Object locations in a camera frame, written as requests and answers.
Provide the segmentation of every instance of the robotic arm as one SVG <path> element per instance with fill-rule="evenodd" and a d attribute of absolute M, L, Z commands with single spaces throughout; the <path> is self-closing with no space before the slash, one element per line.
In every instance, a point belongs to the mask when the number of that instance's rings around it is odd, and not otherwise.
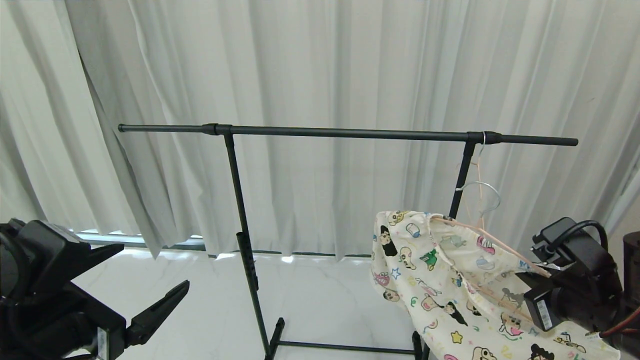
<path fill-rule="evenodd" d="M 600 243 L 582 230 L 595 227 Z M 571 320 L 611 346 L 640 358 L 640 232 L 624 237 L 625 288 L 598 222 L 562 218 L 533 237 L 533 253 L 552 276 L 520 273 L 525 301 L 544 331 Z"/>
<path fill-rule="evenodd" d="M 11 219 L 0 224 L 0 359 L 115 360 L 132 345 L 145 344 L 189 291 L 184 281 L 131 320 L 71 282 L 122 251 L 97 249 L 70 231 L 46 222 Z"/>

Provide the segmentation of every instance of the vertical rack pole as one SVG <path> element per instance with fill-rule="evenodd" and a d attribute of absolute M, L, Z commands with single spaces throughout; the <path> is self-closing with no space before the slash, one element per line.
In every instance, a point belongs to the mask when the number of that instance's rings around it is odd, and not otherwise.
<path fill-rule="evenodd" d="M 467 173 L 469 172 L 469 165 L 471 165 L 471 158 L 474 156 L 474 150 L 476 149 L 476 142 L 467 141 L 465 143 L 465 151 L 462 154 L 462 164 L 460 164 L 460 172 L 458 172 L 458 181 L 456 182 L 456 189 L 461 188 L 467 181 Z M 449 217 L 456 218 L 458 216 L 458 208 L 460 207 L 460 200 L 462 200 L 462 192 L 454 190 L 453 200 L 451 201 L 451 208 L 449 209 Z"/>
<path fill-rule="evenodd" d="M 224 137 L 225 145 L 227 146 L 227 154 L 229 156 L 229 165 L 231 167 L 231 178 L 233 180 L 234 190 L 236 192 L 236 202 L 238 206 L 238 213 L 240 215 L 240 224 L 242 227 L 242 232 L 237 233 L 238 246 L 240 247 L 240 256 L 242 257 L 242 262 L 244 264 L 246 282 L 249 284 L 249 292 L 251 293 L 251 300 L 253 302 L 255 318 L 258 321 L 258 328 L 260 329 L 260 339 L 262 340 L 262 346 L 264 347 L 265 359 L 271 359 L 272 351 L 271 347 L 269 346 L 269 340 L 267 339 L 267 330 L 264 327 L 262 309 L 260 308 L 260 300 L 258 299 L 258 278 L 255 275 L 253 252 L 251 249 L 251 241 L 249 239 L 249 225 L 246 219 L 246 211 L 244 209 L 244 199 L 242 196 L 242 187 L 240 185 L 240 172 L 238 171 L 236 149 L 234 147 L 234 137 L 231 133 L 224 134 Z"/>

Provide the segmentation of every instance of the curtain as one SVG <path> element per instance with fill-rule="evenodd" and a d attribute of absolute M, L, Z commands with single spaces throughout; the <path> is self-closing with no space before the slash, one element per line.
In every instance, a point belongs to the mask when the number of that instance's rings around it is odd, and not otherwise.
<path fill-rule="evenodd" d="M 519 249 L 559 217 L 606 220 L 617 200 L 608 195 L 631 167 L 624 150 L 640 140 L 635 2 L 68 1 L 66 9 L 93 101 L 82 104 L 95 111 L 86 126 L 102 130 L 109 186 L 118 188 L 115 172 L 128 204 L 115 216 L 134 219 L 154 254 L 191 234 L 211 254 L 237 248 L 225 146 L 207 135 L 119 134 L 121 122 L 578 138 L 575 148 L 483 150 L 482 180 L 502 197 L 486 229 Z M 237 136 L 253 248 L 368 254 L 378 211 L 448 212 L 462 147 Z M 465 198 L 463 222 L 495 201 L 485 190 L 477 206 L 471 188 Z"/>
<path fill-rule="evenodd" d="M 0 221 L 138 233 L 64 3 L 0 1 Z"/>

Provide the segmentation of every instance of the white tile floor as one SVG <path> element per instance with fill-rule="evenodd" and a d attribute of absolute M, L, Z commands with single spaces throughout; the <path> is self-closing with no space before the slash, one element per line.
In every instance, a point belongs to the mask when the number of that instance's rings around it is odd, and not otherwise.
<path fill-rule="evenodd" d="M 369 260 L 255 255 L 267 334 L 278 317 L 283 340 L 411 349 L 409 316 L 369 284 Z M 263 359 L 260 334 L 239 254 L 211 259 L 203 252 L 125 249 L 74 282 L 130 320 L 182 280 L 191 288 L 143 346 L 119 360 Z M 279 360 L 388 359 L 408 355 L 280 347 Z"/>

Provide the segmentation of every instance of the yellow star print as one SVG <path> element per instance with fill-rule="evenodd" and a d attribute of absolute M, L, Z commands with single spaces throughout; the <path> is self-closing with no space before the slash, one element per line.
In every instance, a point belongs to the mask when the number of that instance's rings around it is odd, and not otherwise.
<path fill-rule="evenodd" d="M 451 340 L 454 344 L 462 344 L 462 335 L 456 330 L 451 333 Z"/>

